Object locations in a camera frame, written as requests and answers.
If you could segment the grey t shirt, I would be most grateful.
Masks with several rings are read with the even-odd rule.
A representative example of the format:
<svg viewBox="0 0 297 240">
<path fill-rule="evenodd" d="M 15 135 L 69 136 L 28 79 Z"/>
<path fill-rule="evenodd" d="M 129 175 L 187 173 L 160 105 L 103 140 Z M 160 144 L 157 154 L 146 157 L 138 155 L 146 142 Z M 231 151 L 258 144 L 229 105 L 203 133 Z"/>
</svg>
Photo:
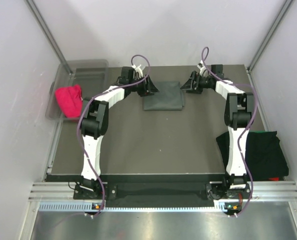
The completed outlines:
<svg viewBox="0 0 297 240">
<path fill-rule="evenodd" d="M 179 81 L 159 81 L 155 86 L 159 92 L 144 97 L 144 111 L 181 111 L 183 109 L 185 97 Z"/>
</svg>

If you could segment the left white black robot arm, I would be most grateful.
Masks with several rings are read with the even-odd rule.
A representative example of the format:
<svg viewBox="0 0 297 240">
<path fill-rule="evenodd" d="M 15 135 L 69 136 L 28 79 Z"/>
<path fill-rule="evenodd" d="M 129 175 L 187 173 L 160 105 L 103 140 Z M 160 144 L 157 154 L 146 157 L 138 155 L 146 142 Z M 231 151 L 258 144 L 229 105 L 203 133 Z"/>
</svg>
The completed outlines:
<svg viewBox="0 0 297 240">
<path fill-rule="evenodd" d="M 86 104 L 78 127 L 83 141 L 83 168 L 81 172 L 84 192 L 90 198 L 103 193 L 100 180 L 101 144 L 109 126 L 109 109 L 135 92 L 140 97 L 151 96 L 159 90 L 141 65 L 124 66 L 116 83 L 92 97 Z"/>
</svg>

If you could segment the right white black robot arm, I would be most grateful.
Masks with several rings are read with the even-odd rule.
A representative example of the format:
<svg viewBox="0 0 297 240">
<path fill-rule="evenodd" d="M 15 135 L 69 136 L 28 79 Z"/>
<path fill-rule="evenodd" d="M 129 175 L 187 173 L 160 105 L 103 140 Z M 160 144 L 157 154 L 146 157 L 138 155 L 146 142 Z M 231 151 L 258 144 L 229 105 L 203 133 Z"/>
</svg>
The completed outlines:
<svg viewBox="0 0 297 240">
<path fill-rule="evenodd" d="M 223 66 L 215 64 L 211 71 L 203 63 L 197 65 L 187 82 L 180 88 L 189 94 L 201 94 L 212 89 L 225 99 L 224 123 L 228 129 L 229 149 L 226 175 L 222 183 L 222 193 L 233 198 L 246 190 L 247 167 L 246 143 L 254 115 L 254 94 L 239 89 L 232 81 L 223 79 Z"/>
</svg>

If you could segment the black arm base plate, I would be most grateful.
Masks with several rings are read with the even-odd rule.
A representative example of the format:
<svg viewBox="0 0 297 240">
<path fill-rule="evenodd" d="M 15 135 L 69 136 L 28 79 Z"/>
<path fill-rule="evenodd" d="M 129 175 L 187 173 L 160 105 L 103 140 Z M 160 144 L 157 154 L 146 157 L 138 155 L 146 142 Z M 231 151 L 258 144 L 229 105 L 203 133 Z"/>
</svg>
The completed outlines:
<svg viewBox="0 0 297 240">
<path fill-rule="evenodd" d="M 211 174 L 104 174 L 102 194 L 95 196 L 80 185 L 82 176 L 73 177 L 75 200 L 104 200 L 108 208 L 203 207 L 212 201 L 247 200 L 251 189 L 225 194 L 225 173 Z"/>
</svg>

